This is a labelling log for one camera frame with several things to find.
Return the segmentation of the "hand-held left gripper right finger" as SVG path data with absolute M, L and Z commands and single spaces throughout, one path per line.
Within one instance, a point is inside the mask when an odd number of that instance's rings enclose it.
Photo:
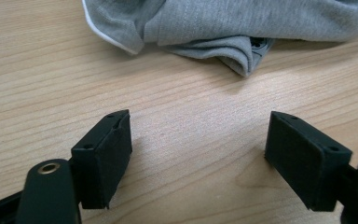
M 265 158 L 312 211 L 331 212 L 351 151 L 303 119 L 270 114 Z

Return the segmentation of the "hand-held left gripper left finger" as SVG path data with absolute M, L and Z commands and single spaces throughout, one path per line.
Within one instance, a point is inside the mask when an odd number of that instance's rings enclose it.
M 104 209 L 117 191 L 131 153 L 128 109 L 104 116 L 72 148 L 76 196 L 84 209 Z

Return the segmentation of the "grey shorts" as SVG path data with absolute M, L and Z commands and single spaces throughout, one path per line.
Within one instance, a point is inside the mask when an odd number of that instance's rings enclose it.
M 139 53 L 155 43 L 195 59 L 216 57 L 250 75 L 276 39 L 341 42 L 358 36 L 358 0 L 82 0 L 105 41 Z

